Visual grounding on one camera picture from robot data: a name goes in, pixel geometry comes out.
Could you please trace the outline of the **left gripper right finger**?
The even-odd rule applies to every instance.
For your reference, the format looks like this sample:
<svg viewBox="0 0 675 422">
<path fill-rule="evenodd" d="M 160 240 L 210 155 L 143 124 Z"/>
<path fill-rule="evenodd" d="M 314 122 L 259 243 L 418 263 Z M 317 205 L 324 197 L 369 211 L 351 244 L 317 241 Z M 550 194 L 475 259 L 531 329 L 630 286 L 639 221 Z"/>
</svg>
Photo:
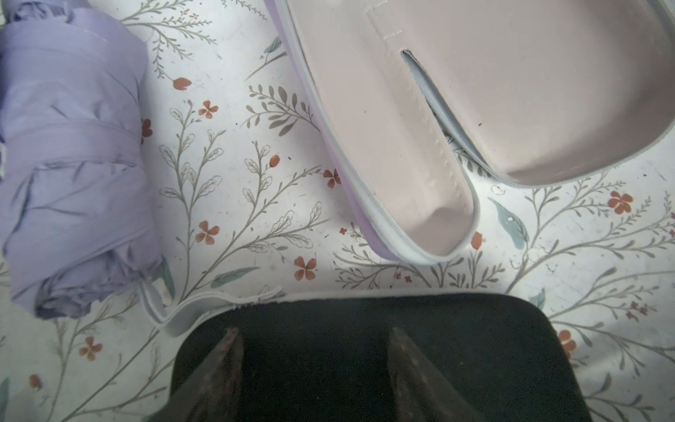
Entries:
<svg viewBox="0 0 675 422">
<path fill-rule="evenodd" d="M 387 365 L 398 421 L 483 419 L 399 327 L 390 329 Z"/>
</svg>

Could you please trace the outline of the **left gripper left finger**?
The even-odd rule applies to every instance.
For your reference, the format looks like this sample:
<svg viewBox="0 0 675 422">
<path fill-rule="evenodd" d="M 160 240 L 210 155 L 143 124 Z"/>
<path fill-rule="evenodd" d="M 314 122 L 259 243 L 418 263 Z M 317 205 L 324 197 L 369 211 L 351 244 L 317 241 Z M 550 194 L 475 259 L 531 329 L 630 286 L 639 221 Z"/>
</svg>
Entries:
<svg viewBox="0 0 675 422">
<path fill-rule="evenodd" d="M 150 419 L 171 421 L 234 421 L 243 386 L 244 339 L 237 328 L 223 339 Z"/>
</svg>

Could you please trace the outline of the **black umbrella case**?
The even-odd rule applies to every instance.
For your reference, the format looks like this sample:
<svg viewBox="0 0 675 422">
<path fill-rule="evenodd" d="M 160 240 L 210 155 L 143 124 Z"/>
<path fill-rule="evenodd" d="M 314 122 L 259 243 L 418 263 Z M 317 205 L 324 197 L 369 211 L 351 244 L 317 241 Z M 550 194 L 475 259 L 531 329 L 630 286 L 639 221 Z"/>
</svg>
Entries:
<svg viewBox="0 0 675 422">
<path fill-rule="evenodd" d="M 493 294 L 307 299 L 226 311 L 179 348 L 168 401 L 237 328 L 244 363 L 234 421 L 398 421 L 387 365 L 394 326 L 481 421 L 591 417 L 548 318 L 529 302 Z"/>
</svg>

